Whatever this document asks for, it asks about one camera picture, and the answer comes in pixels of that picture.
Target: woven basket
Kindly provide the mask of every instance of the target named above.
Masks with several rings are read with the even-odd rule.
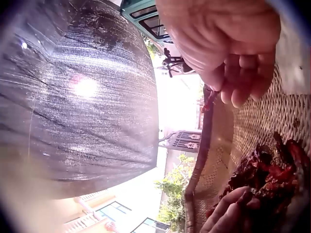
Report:
[[[218,202],[242,155],[257,143],[274,148],[273,132],[284,140],[301,139],[310,156],[310,95],[285,95],[276,66],[269,91],[242,108],[224,105],[220,97],[205,114],[197,162],[186,188],[186,233],[199,233],[206,211]]]

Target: window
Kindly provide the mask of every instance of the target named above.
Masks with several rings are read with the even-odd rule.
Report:
[[[163,42],[174,44],[174,42],[172,40],[164,40]]]
[[[164,233],[168,230],[169,225],[147,218],[131,233]]]
[[[124,216],[131,212],[129,208],[121,205],[118,202],[113,202],[104,208],[97,210],[96,212],[102,217],[108,217],[111,221],[117,222],[123,220]]]
[[[139,21],[139,24],[146,28],[157,39],[169,37],[164,25],[161,23],[159,16],[153,16],[151,18]]]
[[[154,13],[156,12],[156,6],[151,6],[151,7],[147,7],[145,9],[136,11],[134,13],[131,13],[132,18],[137,19],[139,17],[142,17],[144,15],[150,14],[150,13]]]

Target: balcony railing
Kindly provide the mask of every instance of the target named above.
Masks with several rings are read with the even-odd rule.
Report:
[[[65,223],[63,225],[63,232],[64,233],[76,233],[76,232],[83,232],[86,229],[89,229],[90,227],[94,227],[98,224],[105,224],[108,222],[107,218],[104,218],[102,220],[98,220],[93,216],[93,213],[87,214],[83,217],[80,217],[78,219],[75,219],[73,221],[70,221],[68,223]]]
[[[90,201],[92,199],[95,199],[101,195],[103,195],[104,193],[107,192],[107,189],[106,190],[102,190],[102,191],[99,191],[99,192],[96,192],[96,193],[91,193],[91,194],[87,194],[87,195],[83,195],[83,196],[80,196],[80,198],[83,200],[83,201]]]

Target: green plant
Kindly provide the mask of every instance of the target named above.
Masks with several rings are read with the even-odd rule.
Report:
[[[168,197],[167,201],[161,204],[158,220],[170,224],[172,231],[184,233],[186,223],[184,191],[192,174],[194,158],[182,154],[179,160],[180,164],[164,179],[156,181],[155,186]]]
[[[144,40],[144,43],[147,47],[147,50],[150,54],[151,59],[154,59],[155,55],[159,55],[161,56],[162,53],[161,51],[149,40],[148,37],[144,36],[143,34],[141,34],[142,39]]]

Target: building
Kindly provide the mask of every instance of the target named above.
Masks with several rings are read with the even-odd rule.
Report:
[[[55,202],[65,216],[62,233],[170,233],[169,225],[123,205],[109,190]]]

